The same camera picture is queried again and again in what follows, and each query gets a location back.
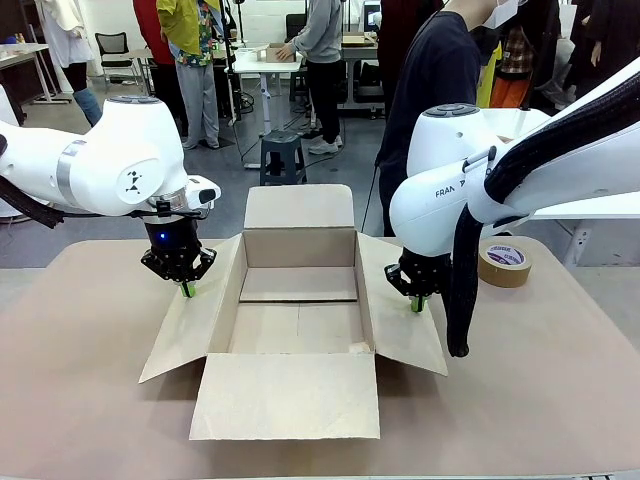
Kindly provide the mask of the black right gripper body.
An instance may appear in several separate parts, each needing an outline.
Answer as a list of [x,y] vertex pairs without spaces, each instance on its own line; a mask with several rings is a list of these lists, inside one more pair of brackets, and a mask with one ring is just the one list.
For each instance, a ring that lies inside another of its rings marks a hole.
[[404,248],[401,255],[401,271],[409,280],[410,296],[446,296],[449,292],[452,272],[449,254],[429,257]]

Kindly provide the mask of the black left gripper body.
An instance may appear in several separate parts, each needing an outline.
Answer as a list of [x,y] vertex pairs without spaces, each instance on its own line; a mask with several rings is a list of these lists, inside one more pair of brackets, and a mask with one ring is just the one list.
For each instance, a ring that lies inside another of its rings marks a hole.
[[189,265],[189,272],[201,250],[196,220],[182,217],[169,223],[145,223],[144,226],[150,241],[147,251],[180,256]]

